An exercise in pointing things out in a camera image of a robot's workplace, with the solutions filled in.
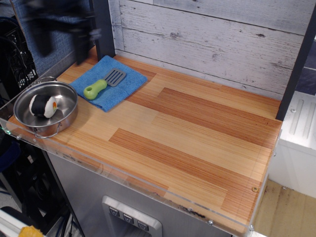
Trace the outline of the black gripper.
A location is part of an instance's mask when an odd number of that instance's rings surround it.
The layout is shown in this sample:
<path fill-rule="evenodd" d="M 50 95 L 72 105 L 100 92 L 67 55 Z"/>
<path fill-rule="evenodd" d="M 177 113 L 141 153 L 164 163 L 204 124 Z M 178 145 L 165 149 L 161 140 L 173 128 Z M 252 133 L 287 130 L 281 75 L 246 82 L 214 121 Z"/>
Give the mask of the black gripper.
<path fill-rule="evenodd" d="M 73 35 L 77 65 L 87 59 L 91 41 L 101 36 L 101 30 L 92 26 L 93 10 L 84 6 L 82 0 L 26 0 L 24 6 L 26 21 L 43 57 L 53 51 L 53 31 Z"/>

